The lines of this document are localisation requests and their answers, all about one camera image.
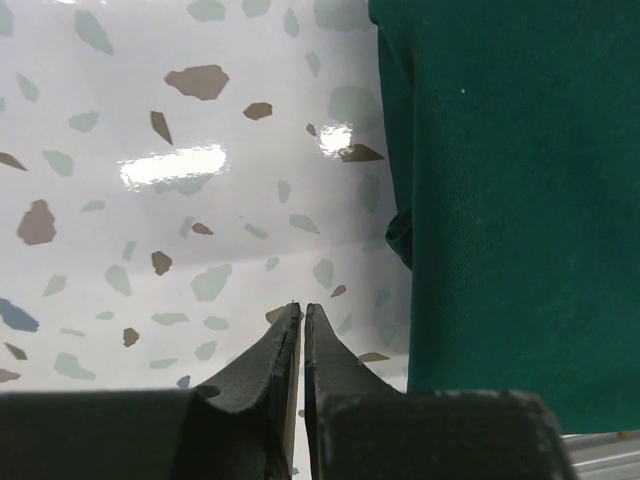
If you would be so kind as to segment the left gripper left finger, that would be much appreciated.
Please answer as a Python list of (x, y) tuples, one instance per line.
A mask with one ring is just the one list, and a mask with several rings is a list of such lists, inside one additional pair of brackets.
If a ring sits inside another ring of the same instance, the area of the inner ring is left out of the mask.
[(2, 394), (2, 478), (290, 478), (300, 323), (190, 389)]

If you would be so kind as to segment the green surgical cloth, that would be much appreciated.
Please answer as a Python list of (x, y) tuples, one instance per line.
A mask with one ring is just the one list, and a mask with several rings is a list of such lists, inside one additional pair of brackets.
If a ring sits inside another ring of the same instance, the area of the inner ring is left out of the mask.
[(373, 1), (408, 388), (639, 426), (639, 5)]

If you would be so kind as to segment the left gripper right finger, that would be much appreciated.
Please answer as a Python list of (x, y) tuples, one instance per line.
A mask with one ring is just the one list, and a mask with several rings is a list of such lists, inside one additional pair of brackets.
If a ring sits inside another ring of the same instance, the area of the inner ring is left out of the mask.
[(553, 414), (520, 391), (401, 393), (305, 314), (305, 425), (315, 479), (572, 479)]

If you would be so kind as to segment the aluminium rail frame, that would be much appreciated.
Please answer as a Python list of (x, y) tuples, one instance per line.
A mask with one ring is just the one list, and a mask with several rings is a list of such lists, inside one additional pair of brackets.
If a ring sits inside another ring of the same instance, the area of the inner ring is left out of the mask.
[(640, 478), (639, 432), (564, 435), (563, 442), (579, 479)]

